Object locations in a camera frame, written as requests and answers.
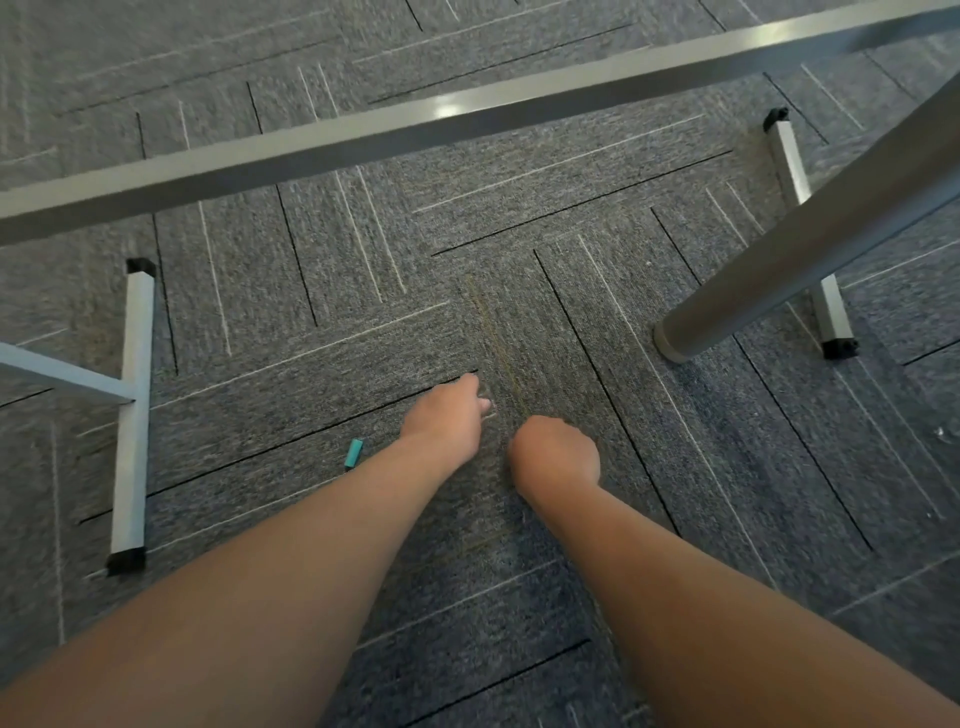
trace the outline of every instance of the finger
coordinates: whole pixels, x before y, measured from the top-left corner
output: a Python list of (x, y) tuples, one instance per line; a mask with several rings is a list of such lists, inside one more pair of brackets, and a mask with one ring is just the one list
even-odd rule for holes
[(477, 390), (480, 388), (480, 377), (473, 372), (467, 372), (457, 380), (457, 384), (476, 397)]

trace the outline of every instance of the metal crossbar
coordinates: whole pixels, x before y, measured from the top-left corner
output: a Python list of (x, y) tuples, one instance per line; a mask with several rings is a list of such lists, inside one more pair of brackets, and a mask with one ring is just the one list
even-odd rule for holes
[(960, 0), (876, 0), (0, 194), (0, 245), (716, 84), (960, 26)]

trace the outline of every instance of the teal object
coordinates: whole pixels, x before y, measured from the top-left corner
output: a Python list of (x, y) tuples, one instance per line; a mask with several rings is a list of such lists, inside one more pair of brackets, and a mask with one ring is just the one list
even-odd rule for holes
[(350, 449), (347, 451), (347, 461), (344, 463), (344, 467), (347, 470), (352, 470), (356, 467), (357, 459), (360, 457), (360, 450), (363, 447), (363, 440), (354, 439), (350, 443)]

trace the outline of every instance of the white line on carpet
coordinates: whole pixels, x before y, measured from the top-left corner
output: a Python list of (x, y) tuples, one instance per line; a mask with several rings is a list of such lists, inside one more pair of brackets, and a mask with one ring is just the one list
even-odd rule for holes
[(493, 25), (494, 23), (502, 23), (505, 20), (513, 20), (515, 17), (521, 17), (522, 15), (529, 15), (531, 12), (541, 12), (541, 11), (549, 10), (550, 8), (556, 8), (558, 5), (564, 5), (570, 1), (571, 0), (557, 0), (557, 2), (549, 3), (548, 5), (541, 5), (539, 8), (531, 8), (530, 10), (515, 12), (512, 15), (504, 15), (503, 17), (497, 17), (497, 18), (494, 18), (493, 20), (488, 20), (485, 23), (471, 25), (468, 28), (461, 28), (456, 31), (451, 31), (450, 33), (441, 33), (438, 36), (425, 38), (424, 40), (418, 40), (415, 43), (408, 43), (407, 45), (401, 45), (398, 48), (391, 48), (389, 51), (380, 51), (379, 53), (374, 53), (372, 56), (365, 56), (362, 59), (356, 59), (354, 63), (362, 63), (364, 61), (370, 61), (371, 59), (379, 58), (380, 56), (389, 56), (392, 53), (399, 53), (400, 51), (405, 51), (408, 48), (416, 48), (418, 45), (425, 45), (426, 43), (432, 43), (436, 40), (443, 40), (444, 38), (458, 36), (462, 33), (475, 31), (477, 28), (483, 28), (488, 25)]
[(875, 589), (875, 590), (873, 590), (872, 592), (870, 592), (869, 594), (863, 595), (863, 596), (861, 596), (859, 599), (855, 599), (854, 601), (852, 601), (850, 604), (848, 604), (848, 605), (845, 606), (845, 607), (840, 607), (840, 609), (838, 609), (838, 610), (830, 613), (830, 618), (831, 618), (831, 619), (834, 619), (834, 618), (836, 618), (836, 617), (839, 617), (839, 616), (842, 615), (844, 612), (852, 609), (852, 608), (855, 607), (855, 606), (858, 606), (858, 605), (860, 605), (860, 604), (863, 604), (865, 601), (870, 601), (871, 599), (873, 599), (873, 598), (876, 597), (876, 596), (885, 595), (885, 594), (887, 594), (888, 592), (891, 592), (892, 590), (896, 589), (896, 587), (898, 587), (900, 584), (904, 584), (905, 582), (908, 582), (908, 581), (910, 581), (910, 580), (912, 580), (912, 579), (915, 579), (915, 578), (917, 578), (918, 576), (920, 576), (921, 574), (927, 573), (927, 572), (930, 571), (931, 569), (936, 569), (936, 568), (939, 567), (941, 564), (945, 564), (947, 561), (950, 561), (951, 559), (955, 559), (957, 556), (960, 556), (960, 551), (953, 551), (952, 553), (949, 553), (949, 554), (947, 554), (946, 556), (942, 556), (941, 558), (937, 559), (936, 561), (933, 561), (933, 562), (927, 564), (925, 567), (923, 567), (923, 568), (921, 568), (921, 569), (917, 569), (917, 570), (914, 571), (913, 573), (909, 573), (909, 574), (907, 574), (906, 576), (904, 576), (903, 578), (897, 579), (896, 581), (892, 581), (892, 582), (890, 582), (889, 584), (886, 584), (886, 585), (880, 587), (879, 589)]
[(700, 443), (697, 442), (697, 439), (693, 436), (693, 432), (690, 430), (690, 426), (686, 423), (684, 415), (680, 412), (680, 407), (677, 406), (677, 403), (674, 401), (673, 396), (670, 394), (670, 390), (666, 386), (666, 382), (663, 381), (663, 377), (660, 376), (660, 372), (657, 371), (657, 367), (654, 366), (653, 360), (650, 358), (650, 354), (647, 353), (646, 347), (643, 346), (643, 343), (640, 341), (640, 338), (636, 335), (634, 330), (634, 325), (630, 323), (630, 319), (627, 318), (626, 312), (623, 310), (623, 306), (620, 305), (620, 301), (616, 299), (616, 296), (613, 294), (610, 284), (607, 283), (606, 277), (603, 275), (603, 271), (600, 270), (600, 266), (597, 265), (597, 261), (593, 259), (593, 254), (590, 252), (590, 249), (587, 247), (587, 243), (584, 241), (583, 235), (578, 234), (577, 239), (580, 241), (581, 247), (584, 249), (584, 252), (587, 254), (587, 257), (590, 259), (590, 262), (593, 264), (593, 268), (596, 270), (597, 275), (600, 277), (600, 280), (603, 282), (604, 288), (607, 289), (607, 294), (610, 296), (613, 304), (616, 306), (617, 311), (620, 312), (620, 318), (623, 319), (624, 323), (627, 325), (627, 328), (630, 330), (630, 333), (634, 336), (636, 345), (640, 348), (640, 351), (643, 353), (643, 358), (647, 361), (647, 366), (650, 367), (650, 370), (654, 373), (654, 376), (657, 378), (657, 381), (660, 383), (660, 387), (663, 389), (663, 393), (666, 395), (667, 399), (670, 401), (673, 411), (677, 414), (677, 419), (680, 420), (681, 425), (684, 426), (686, 431), (686, 436), (690, 439), (690, 442), (693, 443), (693, 447), (696, 448), (697, 454), (700, 455), (700, 458), (704, 461), (704, 465), (707, 466), (707, 470), (710, 473), (710, 476), (713, 478), (713, 482), (717, 487), (717, 490), (720, 492), (720, 495), (723, 497), (723, 500), (727, 503), (727, 507), (730, 508), (733, 517), (736, 519), (737, 525), (740, 527), (740, 530), (743, 532), (743, 537), (747, 540), (747, 543), (750, 545), (750, 549), (753, 551), (754, 556), (763, 567), (764, 573), (766, 573), (767, 578), (770, 580), (770, 584), (777, 591), (780, 590), (780, 586), (777, 584), (777, 580), (774, 578), (774, 575), (767, 568), (766, 562), (763, 561), (763, 557), (760, 556), (759, 549), (757, 549), (754, 540), (750, 537), (750, 532), (747, 530), (747, 526), (744, 525), (743, 521), (740, 519), (740, 514), (736, 512), (736, 509), (733, 507), (733, 503), (730, 500), (730, 496), (727, 495), (727, 491), (724, 489), (723, 485), (720, 482), (720, 478), (717, 477), (717, 474), (713, 470), (713, 466), (710, 465), (710, 461), (707, 458), (707, 454), (700, 447)]
[(267, 25), (260, 25), (256, 28), (249, 28), (246, 31), (241, 31), (240, 33), (234, 33), (229, 36), (220, 36), (215, 38), (210, 38), (208, 40), (202, 40), (199, 43), (191, 43), (190, 45), (184, 45), (181, 48), (176, 48), (172, 51), (164, 51), (163, 53), (154, 53), (152, 56), (145, 56), (142, 59), (136, 59), (135, 61), (125, 61), (123, 63), (117, 63), (116, 65), (107, 66), (101, 68), (97, 71), (90, 71), (88, 73), (82, 73), (79, 76), (72, 76), (69, 78), (60, 78), (54, 81), (55, 84), (73, 84), (77, 81), (84, 81), (86, 79), (92, 79), (96, 76), (101, 76), (105, 73), (110, 73), (111, 71), (119, 71), (124, 68), (129, 68), (134, 65), (139, 65), (140, 63), (146, 63), (148, 61), (159, 61), (160, 59), (168, 58), (170, 56), (178, 56), (187, 51), (196, 51), (201, 48), (205, 48), (210, 45), (216, 45), (217, 43), (226, 43), (230, 40), (237, 40), (245, 36), (251, 36), (254, 33), (260, 33), (261, 31), (269, 31), (273, 28), (279, 28), (282, 25), (291, 25), (292, 23), (299, 23), (302, 20), (305, 20), (308, 17), (313, 17), (314, 15), (321, 15), (325, 12), (329, 12), (329, 8), (323, 8), (322, 10), (308, 12), (304, 15), (298, 15), (297, 17), (287, 18), (286, 20), (279, 20), (275, 23), (268, 23)]
[[(306, 78), (303, 76), (303, 69), (297, 66), (297, 70), (300, 73), (300, 80), (303, 81), (303, 90), (306, 91), (306, 99), (310, 102), (310, 110), (313, 111), (313, 118), (315, 121), (320, 121), (320, 116), (317, 115), (317, 107), (313, 103), (313, 95), (310, 93), (310, 87), (306, 83)], [(324, 85), (326, 85), (326, 76), (324, 76)], [(333, 96), (330, 96), (331, 103), (333, 102)], [(339, 115), (337, 111), (337, 105), (333, 105), (333, 110)], [(383, 303), (383, 296), (380, 294), (380, 286), (376, 283), (376, 276), (373, 274), (373, 267), (370, 265), (370, 258), (367, 256), (367, 250), (363, 246), (363, 239), (360, 237), (360, 230), (357, 228), (356, 220), (353, 219), (353, 212), (350, 210), (350, 203), (347, 199), (347, 191), (344, 189), (344, 184), (340, 181), (340, 170), (333, 171), (333, 177), (337, 181), (337, 187), (340, 189), (340, 196), (344, 198), (344, 207), (347, 209), (347, 217), (350, 219), (350, 225), (353, 227), (353, 235), (357, 241), (357, 248), (360, 249), (360, 255), (363, 257), (363, 261), (367, 266), (367, 272), (370, 273), (370, 280), (373, 281), (373, 291), (376, 293), (376, 297), (381, 303)]]
[(635, 141), (635, 140), (640, 139), (640, 138), (642, 138), (642, 137), (644, 137), (644, 136), (649, 136), (650, 134), (653, 134), (653, 133), (664, 132), (664, 131), (666, 131), (667, 129), (672, 129), (673, 127), (678, 127), (678, 126), (680, 126), (681, 124), (686, 124), (686, 123), (689, 123), (689, 122), (691, 122), (691, 121), (696, 121), (697, 119), (701, 119), (701, 118), (703, 118), (704, 116), (706, 116), (706, 115), (700, 113), (700, 114), (697, 114), (696, 116), (690, 116), (690, 117), (687, 118), (687, 119), (682, 119), (681, 121), (675, 121), (675, 122), (672, 123), (672, 124), (667, 124), (666, 126), (659, 127), (659, 128), (657, 128), (657, 129), (652, 129), (652, 130), (650, 130), (649, 132), (642, 132), (642, 133), (634, 134), (633, 136), (628, 136), (626, 139), (620, 139), (620, 141), (615, 141), (613, 144), (607, 144), (606, 146), (599, 147), (599, 148), (597, 148), (597, 149), (591, 149), (591, 150), (588, 151), (588, 152), (583, 152), (583, 153), (581, 153), (581, 154), (579, 154), (579, 155), (574, 155), (573, 157), (568, 157), (568, 158), (566, 158), (566, 159), (561, 159), (560, 161), (555, 161), (555, 162), (553, 162), (553, 163), (551, 163), (551, 164), (547, 164), (547, 165), (545, 165), (545, 166), (543, 166), (543, 167), (538, 167), (537, 169), (531, 169), (531, 170), (529, 170), (528, 172), (523, 172), (523, 173), (521, 173), (521, 174), (514, 175), (513, 177), (508, 177), (506, 180), (500, 180), (499, 182), (492, 182), (491, 184), (485, 184), (485, 185), (483, 185), (482, 187), (477, 187), (476, 189), (470, 190), (470, 192), (464, 192), (463, 194), (460, 194), (460, 195), (454, 195), (453, 197), (447, 198), (446, 200), (440, 200), (438, 203), (433, 203), (432, 205), (426, 205), (426, 206), (423, 206), (423, 207), (418, 207), (417, 209), (413, 210), (413, 213), (425, 212), (425, 211), (428, 210), (428, 209), (433, 209), (434, 207), (439, 207), (439, 206), (441, 206), (441, 205), (446, 205), (447, 203), (452, 203), (452, 202), (454, 202), (455, 200), (462, 200), (462, 199), (464, 199), (465, 197), (469, 197), (470, 195), (475, 195), (475, 194), (477, 194), (478, 192), (486, 192), (487, 190), (494, 189), (495, 187), (499, 187), (499, 186), (502, 185), (502, 184), (507, 184), (507, 183), (509, 183), (509, 182), (515, 182), (516, 180), (520, 180), (520, 179), (522, 179), (522, 178), (524, 178), (524, 177), (530, 177), (530, 175), (536, 175), (536, 174), (538, 174), (538, 172), (543, 172), (543, 171), (548, 170), (548, 169), (553, 169), (554, 167), (559, 167), (559, 166), (561, 166), (562, 164), (567, 164), (569, 161), (574, 161), (574, 160), (576, 160), (576, 159), (582, 159), (582, 158), (584, 158), (584, 157), (589, 157), (590, 155), (595, 155), (595, 154), (598, 154), (598, 153), (600, 153), (600, 152), (605, 152), (605, 151), (607, 151), (608, 149), (612, 149), (613, 147), (618, 147), (618, 146), (620, 146), (621, 144), (626, 144), (627, 142)]
[(504, 587), (504, 586), (506, 586), (507, 584), (511, 584), (511, 583), (517, 581), (518, 579), (522, 579), (524, 576), (529, 576), (529, 575), (532, 574), (532, 573), (535, 573), (535, 572), (537, 572), (537, 571), (544, 570), (544, 569), (546, 569), (547, 567), (551, 567), (551, 566), (553, 566), (554, 564), (557, 564), (557, 563), (559, 563), (559, 562), (562, 561), (562, 560), (563, 560), (563, 559), (558, 558), (558, 559), (553, 559), (552, 561), (548, 561), (548, 562), (546, 562), (545, 564), (540, 564), (538, 567), (533, 567), (532, 569), (529, 569), (529, 570), (527, 570), (527, 571), (524, 571), (523, 573), (519, 573), (519, 574), (517, 574), (516, 576), (511, 576), (509, 579), (506, 579), (506, 580), (504, 580), (504, 581), (501, 581), (499, 584), (494, 584), (494, 585), (491, 586), (491, 587), (487, 587), (486, 589), (482, 589), (482, 590), (480, 590), (479, 592), (477, 592), (476, 594), (472, 594), (472, 595), (470, 595), (470, 596), (465, 596), (463, 599), (459, 599), (458, 601), (455, 601), (455, 602), (453, 602), (452, 604), (447, 604), (445, 607), (443, 607), (442, 609), (438, 609), (436, 612), (431, 612), (431, 613), (428, 614), (428, 615), (425, 615), (425, 616), (420, 617), (420, 618), (418, 618), (418, 619), (413, 619), (412, 621), (408, 621), (408, 622), (405, 623), (405, 624), (401, 624), (397, 629), (392, 629), (392, 630), (390, 630), (390, 631), (388, 631), (388, 632), (384, 632), (382, 635), (377, 635), (376, 637), (374, 637), (374, 638), (372, 638), (372, 639), (370, 639), (370, 640), (367, 640), (367, 641), (364, 642), (364, 643), (358, 644), (358, 645), (356, 646), (356, 649), (354, 650), (354, 652), (359, 652), (361, 649), (365, 649), (365, 648), (371, 646), (372, 644), (376, 644), (376, 643), (379, 643), (379, 642), (383, 642), (384, 640), (388, 640), (388, 639), (390, 639), (391, 637), (399, 634), (400, 632), (403, 632), (404, 630), (410, 629), (410, 627), (415, 627), (415, 626), (417, 626), (418, 624), (423, 624), (424, 622), (428, 621), (429, 619), (432, 619), (432, 618), (434, 618), (434, 617), (436, 617), (436, 616), (438, 616), (438, 615), (441, 615), (441, 614), (443, 614), (444, 612), (449, 612), (451, 609), (456, 609), (457, 607), (459, 607), (459, 606), (461, 606), (461, 605), (463, 605), (463, 604), (466, 604), (467, 602), (472, 601), (473, 599), (476, 599), (476, 598), (479, 597), (479, 596), (483, 596), (483, 595), (489, 594), (490, 592), (493, 592), (493, 591), (499, 589), (500, 587)]

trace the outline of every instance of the cylindrical metal leg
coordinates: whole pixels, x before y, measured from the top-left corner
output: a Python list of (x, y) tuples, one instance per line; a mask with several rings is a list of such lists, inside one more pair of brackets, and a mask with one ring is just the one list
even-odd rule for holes
[(960, 195), (960, 76), (727, 263), (654, 329), (686, 361)]

